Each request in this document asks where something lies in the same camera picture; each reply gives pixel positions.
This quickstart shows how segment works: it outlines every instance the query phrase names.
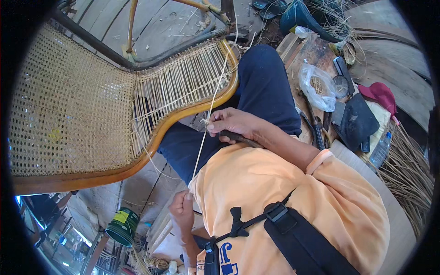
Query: red cap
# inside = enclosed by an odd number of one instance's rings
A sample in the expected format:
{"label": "red cap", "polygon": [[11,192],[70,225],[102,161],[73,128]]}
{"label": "red cap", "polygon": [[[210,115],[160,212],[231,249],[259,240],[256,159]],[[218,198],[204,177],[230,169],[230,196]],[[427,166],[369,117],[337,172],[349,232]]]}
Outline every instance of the red cap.
{"label": "red cap", "polygon": [[358,88],[363,96],[377,100],[382,107],[391,113],[391,116],[394,116],[397,111],[396,100],[391,90],[385,84],[376,82],[371,84],[370,87],[358,85]]}

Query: dark blue pants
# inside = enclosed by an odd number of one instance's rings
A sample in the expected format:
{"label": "dark blue pants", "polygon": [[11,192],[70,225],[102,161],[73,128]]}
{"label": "dark blue pants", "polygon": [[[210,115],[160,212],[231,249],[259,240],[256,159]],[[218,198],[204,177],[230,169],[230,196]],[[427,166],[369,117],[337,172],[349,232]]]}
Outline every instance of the dark blue pants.
{"label": "dark blue pants", "polygon": [[[287,73],[275,49],[267,45],[250,48],[238,64],[238,79],[240,86],[235,94],[216,110],[234,107],[275,124],[289,135],[301,134],[301,119],[295,109]],[[158,153],[187,184],[192,179],[202,138],[203,132],[177,122],[158,148]],[[217,136],[212,138],[206,134],[196,172],[228,145]]]}

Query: knee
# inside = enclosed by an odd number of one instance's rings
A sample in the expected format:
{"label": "knee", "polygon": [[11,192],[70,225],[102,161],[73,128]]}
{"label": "knee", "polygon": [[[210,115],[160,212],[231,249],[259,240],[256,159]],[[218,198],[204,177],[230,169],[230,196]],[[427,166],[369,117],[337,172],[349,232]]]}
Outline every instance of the knee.
{"label": "knee", "polygon": [[243,55],[240,65],[245,67],[274,68],[276,65],[282,65],[282,60],[274,48],[263,44],[251,47]]}

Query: forearm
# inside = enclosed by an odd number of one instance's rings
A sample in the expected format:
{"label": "forearm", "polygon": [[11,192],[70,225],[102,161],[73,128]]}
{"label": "forearm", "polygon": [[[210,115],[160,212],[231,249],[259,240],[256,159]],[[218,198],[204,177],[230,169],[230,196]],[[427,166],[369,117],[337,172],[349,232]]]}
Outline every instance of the forearm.
{"label": "forearm", "polygon": [[185,262],[185,268],[196,267],[197,255],[200,253],[200,249],[194,240],[192,235],[186,235],[181,237],[180,245],[182,246],[183,261]]}
{"label": "forearm", "polygon": [[254,139],[304,172],[309,163],[319,154],[319,149],[292,138],[278,126],[269,122],[255,131]]}

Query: hand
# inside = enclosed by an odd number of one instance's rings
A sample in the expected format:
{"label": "hand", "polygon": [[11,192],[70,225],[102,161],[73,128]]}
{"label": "hand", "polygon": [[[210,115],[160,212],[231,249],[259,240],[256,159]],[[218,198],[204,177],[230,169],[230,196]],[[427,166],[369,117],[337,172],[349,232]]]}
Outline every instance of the hand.
{"label": "hand", "polygon": [[[215,137],[222,130],[229,130],[258,142],[259,131],[269,124],[253,114],[229,107],[212,113],[206,129],[211,137]],[[219,140],[235,144],[235,140],[231,140],[227,136],[219,136]]]}
{"label": "hand", "polygon": [[194,225],[193,194],[184,190],[174,196],[168,207],[172,227],[181,240],[192,237],[191,230]]}

